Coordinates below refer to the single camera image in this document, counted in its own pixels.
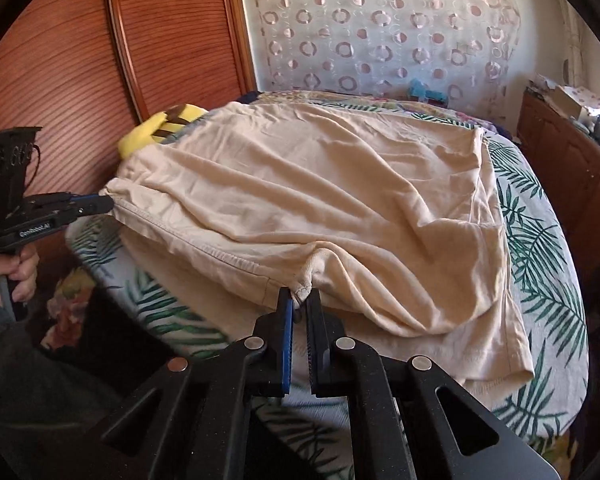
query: wrinkled fabric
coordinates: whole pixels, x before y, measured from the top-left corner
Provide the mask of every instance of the wrinkled fabric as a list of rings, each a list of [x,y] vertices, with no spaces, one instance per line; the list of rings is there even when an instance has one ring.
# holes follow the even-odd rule
[[[480,128],[230,104],[135,153],[107,192],[154,253],[251,303],[319,288],[353,336],[433,357],[487,404],[532,377]]]

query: palm leaf print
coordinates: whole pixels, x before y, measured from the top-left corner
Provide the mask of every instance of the palm leaf print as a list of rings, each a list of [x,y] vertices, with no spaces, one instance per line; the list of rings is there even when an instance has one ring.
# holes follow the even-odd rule
[[[321,471],[322,476],[328,480],[354,480],[356,475],[353,464],[347,467],[339,467],[333,470]]]
[[[582,356],[587,340],[587,324],[582,299],[575,287],[569,283],[541,283],[527,293],[523,303],[532,303],[524,314],[536,314],[536,322],[543,322],[548,328],[547,339],[558,347],[559,356],[565,348],[570,348],[567,364],[578,353]]]
[[[507,241],[513,277],[523,291],[538,287],[548,273],[559,275],[566,265],[559,234],[558,224],[545,226],[539,219],[512,226]]]
[[[544,427],[544,430],[548,435],[546,438],[536,436],[531,441],[529,441],[529,446],[531,446],[533,450],[536,453],[538,453],[538,455],[542,456],[549,463],[551,463],[552,461],[549,460],[550,457],[547,456],[547,452],[551,451],[555,441],[558,440],[558,438],[560,438],[560,435],[562,434],[560,418],[556,417],[554,423],[555,427],[545,422],[542,423],[542,426]]]
[[[437,117],[434,115],[421,114],[418,112],[412,112],[411,116],[420,119],[421,121],[429,121],[430,123],[440,123],[440,124],[452,124],[453,126],[462,126],[467,130],[473,130],[474,126],[470,123],[464,123],[462,121],[458,121],[456,119],[450,119],[446,117]]]
[[[337,476],[350,467],[334,468],[333,462],[338,459],[338,455],[329,453],[329,447],[338,443],[338,433],[341,430],[316,424],[291,410],[277,408],[266,400],[255,406],[255,411],[282,442],[326,478]]]
[[[529,333],[529,346],[532,342],[531,339],[532,335]],[[555,389],[547,391],[547,384],[553,368],[550,367],[547,371],[544,371],[545,349],[546,341],[543,341],[542,349],[534,367],[535,376],[533,380],[522,386],[512,396],[507,397],[503,406],[493,410],[494,415],[520,437],[528,435],[531,439],[537,438],[539,424],[557,423],[560,417],[566,414],[566,412],[544,412],[555,391]]]
[[[507,235],[510,234],[510,226],[518,223],[524,225],[525,222],[538,221],[532,216],[525,214],[526,206],[520,203],[520,197],[514,197],[511,192],[511,186],[507,186],[506,192],[502,192],[502,186],[499,181],[496,181],[498,189],[498,201],[500,202],[500,210],[507,225]]]
[[[97,275],[99,272],[111,277],[104,267],[116,259],[116,251],[122,248],[117,225],[105,225],[104,216],[96,216],[88,221],[83,231],[71,243],[74,253]]]
[[[489,140],[487,145],[493,169],[498,176],[504,177],[512,183],[520,193],[531,192],[531,198],[536,195],[542,198],[544,191],[540,181],[532,171],[525,170],[520,158],[519,150],[515,146],[505,146],[493,139]]]
[[[133,282],[125,283],[125,292],[138,307],[142,325],[180,354],[208,358],[228,345],[224,334],[179,303],[143,270],[136,269]]]
[[[324,103],[322,101],[310,102],[312,105],[324,106],[325,108],[344,108],[345,110],[358,110],[361,112],[391,112],[392,110],[384,110],[373,105],[355,105],[348,103]]]

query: wooden wardrobe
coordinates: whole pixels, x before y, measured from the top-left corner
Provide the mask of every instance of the wooden wardrobe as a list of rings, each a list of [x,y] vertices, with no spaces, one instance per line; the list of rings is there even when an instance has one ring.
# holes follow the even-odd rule
[[[205,108],[254,89],[241,0],[33,0],[0,41],[0,130],[42,126],[30,193],[95,192],[116,144],[179,103]],[[61,237],[43,260],[68,254]]]
[[[567,238],[586,296],[590,282],[600,280],[600,146],[530,92],[518,137]]]

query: screw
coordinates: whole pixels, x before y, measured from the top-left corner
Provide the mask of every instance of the screw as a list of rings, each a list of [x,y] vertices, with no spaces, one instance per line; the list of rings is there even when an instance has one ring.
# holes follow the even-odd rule
[[[256,335],[252,335],[244,340],[244,345],[249,350],[258,350],[264,346],[264,339]]]
[[[431,370],[431,359],[424,357],[424,355],[419,355],[413,358],[411,365],[416,370],[426,372],[427,370]]]
[[[356,342],[350,337],[341,337],[336,341],[336,346],[340,350],[353,350],[356,347]]]
[[[183,372],[189,366],[189,362],[184,357],[174,357],[167,363],[170,372]]]

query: green leaf pattern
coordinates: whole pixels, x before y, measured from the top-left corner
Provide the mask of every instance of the green leaf pattern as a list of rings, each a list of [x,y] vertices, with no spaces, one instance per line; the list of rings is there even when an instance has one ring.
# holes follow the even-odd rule
[[[424,114],[418,118],[445,122]],[[186,130],[189,134],[193,128]],[[564,235],[538,179],[512,142],[491,132],[485,137],[506,224],[512,292],[529,331],[536,372],[533,381],[493,412],[544,453],[568,428],[586,394],[584,308]],[[228,340],[220,331],[193,313],[194,305],[189,308],[181,304],[135,266],[120,242],[113,219],[92,217],[81,222],[74,230],[77,234],[69,236],[72,250],[129,316],[180,354],[205,358],[227,346]],[[348,428],[320,423],[319,416],[320,410],[336,409],[345,412],[348,420],[346,402],[313,405],[315,413],[307,415],[302,403],[294,404],[292,397],[285,399],[290,406],[259,401],[255,406],[258,416],[325,478],[352,480]]]
[[[458,121],[456,119],[437,117],[434,115],[421,114],[417,112],[412,112],[411,116],[416,119],[420,119],[421,121],[429,121],[430,123],[452,124],[453,126],[462,126],[463,128],[467,128],[469,130],[473,129],[473,126],[471,124],[465,123],[464,121]]]

